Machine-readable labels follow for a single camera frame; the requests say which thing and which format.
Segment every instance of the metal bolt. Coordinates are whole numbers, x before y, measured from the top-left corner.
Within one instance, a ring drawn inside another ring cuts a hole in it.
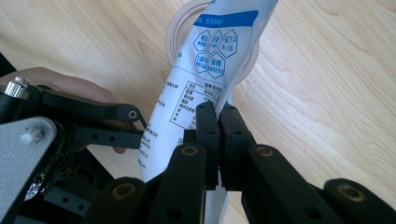
[[[21,137],[21,141],[24,144],[32,144],[39,142],[44,136],[44,133],[36,127],[29,128],[26,130],[26,133]]]
[[[264,157],[270,157],[270,156],[274,155],[274,151],[271,150],[270,148],[266,148],[266,147],[258,147],[258,148],[256,148],[256,152],[260,156],[264,156]]]
[[[359,189],[356,189],[348,184],[341,184],[337,187],[337,191],[348,198],[350,201],[360,203],[366,199],[366,196]]]
[[[137,113],[136,113],[136,111],[132,110],[131,112],[129,112],[128,116],[130,119],[135,119],[137,117]]]
[[[127,197],[134,195],[136,192],[136,187],[131,183],[122,183],[118,184],[111,190],[111,195],[113,195],[114,199],[124,200]]]
[[[199,150],[196,147],[183,147],[181,149],[181,153],[183,153],[183,155],[186,155],[186,156],[194,156],[194,155],[198,154],[198,151]]]
[[[4,94],[14,98],[22,98],[28,85],[29,80],[22,77],[15,77],[14,81],[8,82]]]

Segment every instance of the silver metal bracket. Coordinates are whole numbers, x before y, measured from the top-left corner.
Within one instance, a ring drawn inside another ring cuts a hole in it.
[[[55,136],[55,124],[43,117],[0,125],[0,222]]]

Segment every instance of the blue hexagon icon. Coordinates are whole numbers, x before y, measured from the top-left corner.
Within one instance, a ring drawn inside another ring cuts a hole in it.
[[[207,46],[207,40],[210,37],[209,31],[203,31],[198,34],[197,38],[194,40],[194,46],[198,51],[204,51]]]
[[[221,31],[217,31],[215,34],[210,36],[209,41],[207,43],[207,49],[209,50],[209,54],[212,54],[219,48],[221,38],[222,38]]]
[[[238,35],[233,29],[222,37],[219,51],[226,58],[234,55],[238,51]]]
[[[209,56],[207,52],[199,53],[195,57],[195,68],[197,69],[198,73],[203,73],[207,69],[207,63],[209,61]]]
[[[213,78],[224,76],[225,60],[218,53],[210,57],[209,64],[207,65],[207,73]]]

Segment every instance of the squeeze tube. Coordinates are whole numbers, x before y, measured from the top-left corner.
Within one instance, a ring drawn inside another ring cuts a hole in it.
[[[198,104],[213,102],[219,115],[276,3],[212,0],[195,21],[140,143],[138,161],[144,181],[166,169],[173,150],[182,144],[184,130],[195,129]],[[216,216],[223,215],[225,194],[220,192],[218,199],[206,197],[206,215],[213,215],[206,223],[221,220]]]

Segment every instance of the wooden table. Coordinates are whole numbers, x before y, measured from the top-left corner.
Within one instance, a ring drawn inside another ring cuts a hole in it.
[[[0,51],[17,69],[86,78],[149,119],[171,69],[166,28],[187,2],[4,0]],[[256,140],[316,186],[349,178],[396,208],[395,1],[281,0],[260,41],[234,88]],[[115,177],[139,176],[137,150],[92,151]],[[238,201],[225,223],[247,222]]]

